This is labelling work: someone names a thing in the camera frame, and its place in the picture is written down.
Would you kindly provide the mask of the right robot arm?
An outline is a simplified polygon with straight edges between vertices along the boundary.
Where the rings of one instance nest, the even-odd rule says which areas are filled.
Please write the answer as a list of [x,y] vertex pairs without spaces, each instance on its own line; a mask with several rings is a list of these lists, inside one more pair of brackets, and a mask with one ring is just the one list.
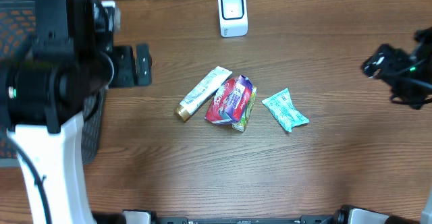
[[[431,103],[431,29],[414,33],[416,46],[411,53],[382,44],[362,65],[368,78],[381,80],[390,87],[389,101],[419,110]],[[343,205],[324,223],[413,224],[396,215],[382,214],[352,205]]]

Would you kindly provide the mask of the white tube gold cap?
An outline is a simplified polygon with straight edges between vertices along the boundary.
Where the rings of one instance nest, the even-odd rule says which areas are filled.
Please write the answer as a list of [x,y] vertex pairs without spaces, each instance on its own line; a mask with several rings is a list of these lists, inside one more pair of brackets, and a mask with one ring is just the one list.
[[231,76],[232,71],[217,66],[212,69],[179,103],[174,113],[184,122]]

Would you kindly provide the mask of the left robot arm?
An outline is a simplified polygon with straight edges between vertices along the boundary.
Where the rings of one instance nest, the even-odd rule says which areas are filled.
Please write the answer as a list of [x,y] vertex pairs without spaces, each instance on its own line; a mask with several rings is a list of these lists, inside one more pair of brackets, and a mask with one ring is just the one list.
[[150,224],[147,211],[94,213],[82,162],[88,97],[99,98],[117,69],[114,1],[1,0],[1,9],[30,10],[35,30],[1,60],[1,137],[16,152],[34,223]]

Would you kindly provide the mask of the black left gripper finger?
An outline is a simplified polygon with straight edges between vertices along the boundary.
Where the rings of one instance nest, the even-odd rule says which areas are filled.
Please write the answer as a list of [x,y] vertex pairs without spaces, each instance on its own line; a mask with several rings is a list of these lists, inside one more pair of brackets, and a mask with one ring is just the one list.
[[116,46],[110,58],[114,65],[114,77],[110,88],[130,88],[135,86],[136,66],[131,46]]
[[136,47],[137,85],[149,86],[152,83],[152,57],[147,44],[139,44]]

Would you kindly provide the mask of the teal wet wipes pack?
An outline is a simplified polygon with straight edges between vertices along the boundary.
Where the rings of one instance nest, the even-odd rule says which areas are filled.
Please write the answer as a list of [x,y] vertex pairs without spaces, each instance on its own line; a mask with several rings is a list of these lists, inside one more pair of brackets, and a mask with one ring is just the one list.
[[289,133],[292,128],[309,123],[309,119],[295,108],[288,88],[262,100],[262,103]]

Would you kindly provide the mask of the green yellow snack pack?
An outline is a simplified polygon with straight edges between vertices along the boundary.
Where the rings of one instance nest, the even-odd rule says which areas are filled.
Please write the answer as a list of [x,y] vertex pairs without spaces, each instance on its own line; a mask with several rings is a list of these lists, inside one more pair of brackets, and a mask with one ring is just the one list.
[[240,118],[240,121],[232,124],[233,129],[238,130],[239,132],[244,132],[246,130],[252,109],[256,102],[256,97],[257,97],[257,87],[254,87],[249,102],[247,104],[247,108],[244,110]]

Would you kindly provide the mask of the purple red pad pack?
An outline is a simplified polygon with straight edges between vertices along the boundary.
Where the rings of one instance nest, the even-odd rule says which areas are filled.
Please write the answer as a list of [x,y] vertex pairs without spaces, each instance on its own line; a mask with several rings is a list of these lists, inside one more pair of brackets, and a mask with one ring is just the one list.
[[251,98],[252,82],[245,76],[230,78],[219,87],[205,115],[213,124],[238,123]]

